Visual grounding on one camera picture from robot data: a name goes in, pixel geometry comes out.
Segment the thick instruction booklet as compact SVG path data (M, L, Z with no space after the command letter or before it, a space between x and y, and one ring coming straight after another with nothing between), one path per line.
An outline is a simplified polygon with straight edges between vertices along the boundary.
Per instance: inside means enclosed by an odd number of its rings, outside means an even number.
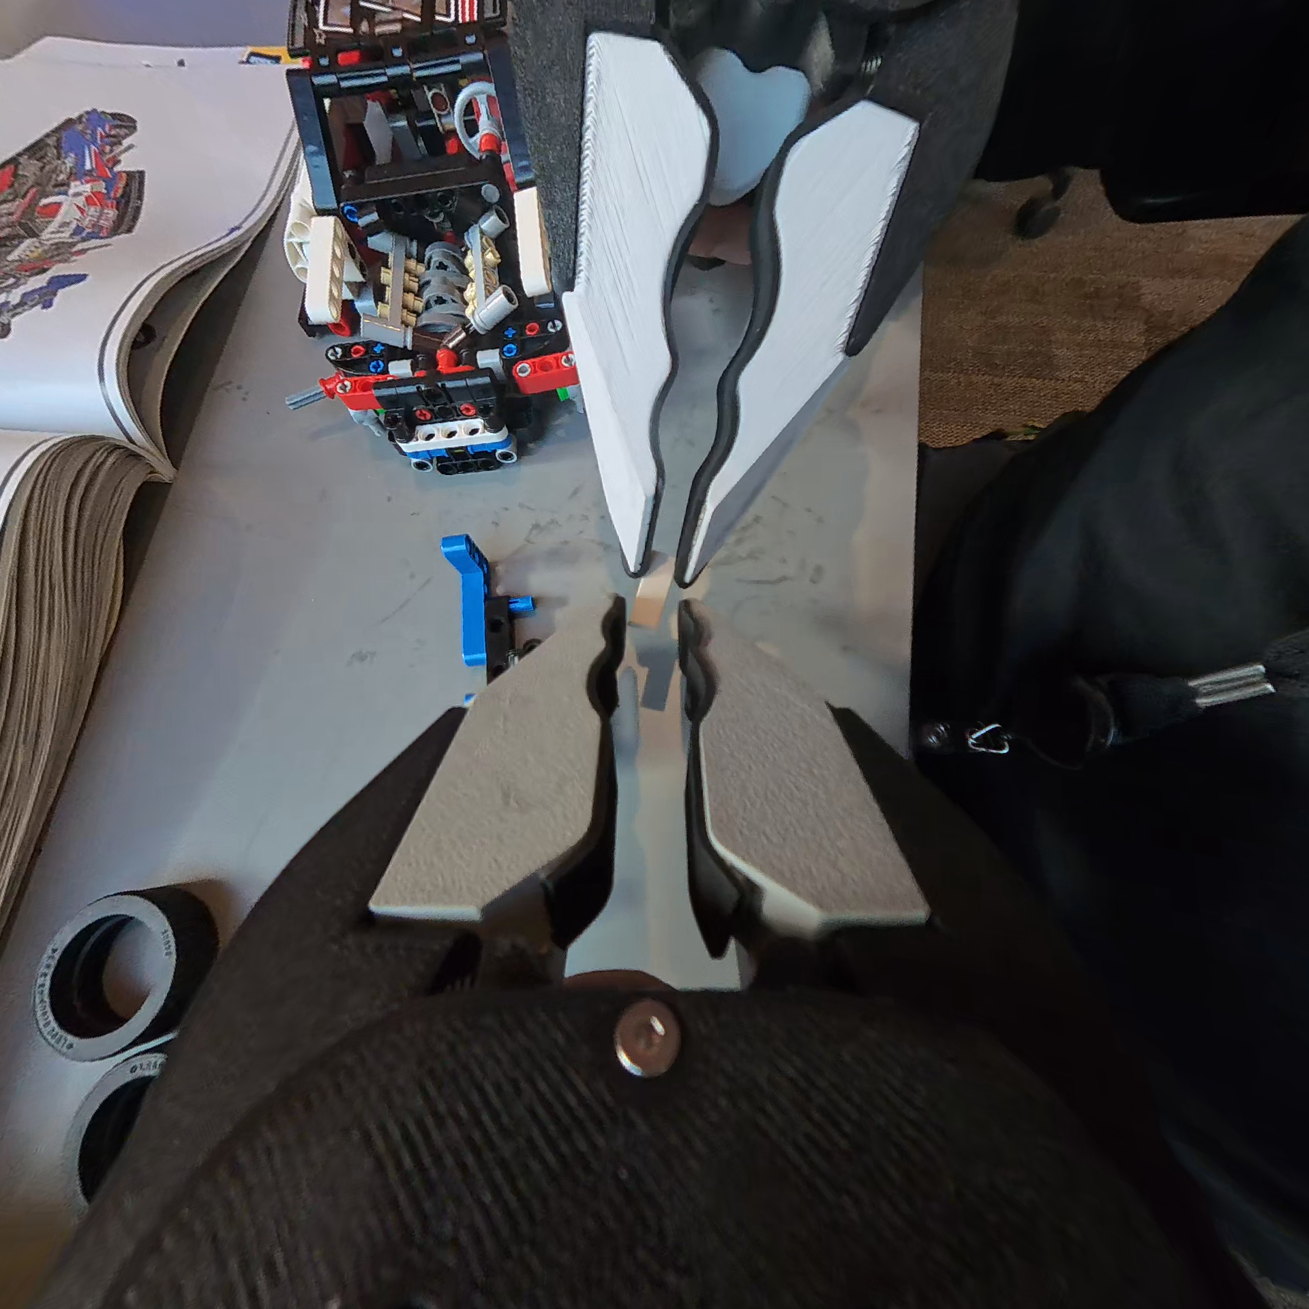
M298 145L279 59L249 48L40 38L1 72L6 923L118 625L132 503L175 476L167 374Z

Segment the black office chair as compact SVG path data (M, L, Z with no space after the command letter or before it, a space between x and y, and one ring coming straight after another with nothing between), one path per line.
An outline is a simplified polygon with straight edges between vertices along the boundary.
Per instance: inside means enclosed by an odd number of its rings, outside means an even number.
M1022 202L1013 218L1013 235L1034 242L1048 235L1062 216L1062 205L1075 179L1074 168L1058 168L1044 175L1044 190Z

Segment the person's right forearm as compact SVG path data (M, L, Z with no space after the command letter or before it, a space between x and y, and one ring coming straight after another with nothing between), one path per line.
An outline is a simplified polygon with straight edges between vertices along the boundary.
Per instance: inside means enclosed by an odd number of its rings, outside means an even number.
M1307 210L1304 2L1022 2L976 179L1096 172L1123 221Z

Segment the person's right hand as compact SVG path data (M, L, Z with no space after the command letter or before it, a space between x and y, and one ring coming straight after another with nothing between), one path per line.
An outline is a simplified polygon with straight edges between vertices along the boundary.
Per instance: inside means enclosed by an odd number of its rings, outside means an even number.
M695 224L688 259L695 267L751 265L751 205L710 205Z

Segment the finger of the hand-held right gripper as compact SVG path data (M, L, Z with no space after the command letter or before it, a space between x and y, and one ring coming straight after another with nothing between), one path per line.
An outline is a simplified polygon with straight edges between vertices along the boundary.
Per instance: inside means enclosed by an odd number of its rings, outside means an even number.
M918 131L902 112L850 100L796 127L768 165L749 231L752 307L717 386L678 587L710 565L842 375Z
M657 422L677 367L668 311L714 164L713 111L669 48L591 33L563 308L608 517L635 578L662 491Z

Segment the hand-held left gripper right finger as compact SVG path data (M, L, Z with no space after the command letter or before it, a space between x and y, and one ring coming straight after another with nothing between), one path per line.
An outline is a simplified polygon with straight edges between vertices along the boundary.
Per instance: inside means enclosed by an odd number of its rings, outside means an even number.
M693 599L678 606L678 667L688 893L708 955L927 925L826 701Z

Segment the partly built toy car model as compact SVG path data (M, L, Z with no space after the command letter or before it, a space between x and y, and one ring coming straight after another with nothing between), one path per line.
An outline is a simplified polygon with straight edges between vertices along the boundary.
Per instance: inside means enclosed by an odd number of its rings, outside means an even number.
M515 86L507 3L290 3L301 164L283 228L335 402L415 472L515 465L580 402Z

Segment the small black red blue assembly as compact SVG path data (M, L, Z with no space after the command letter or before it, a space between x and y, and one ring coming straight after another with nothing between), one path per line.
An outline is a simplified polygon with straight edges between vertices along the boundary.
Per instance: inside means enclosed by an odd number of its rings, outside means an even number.
M490 565L466 533L445 535L438 547L459 578L462 660L490 685L542 644L537 637L519 642L515 634L516 621L533 614L535 602L494 593Z

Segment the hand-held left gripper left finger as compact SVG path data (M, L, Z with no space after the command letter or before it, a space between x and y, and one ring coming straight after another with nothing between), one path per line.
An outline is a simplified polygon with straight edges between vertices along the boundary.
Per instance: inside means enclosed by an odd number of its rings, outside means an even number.
M572 945L613 889L625 604L557 629L471 702L373 889L387 921Z

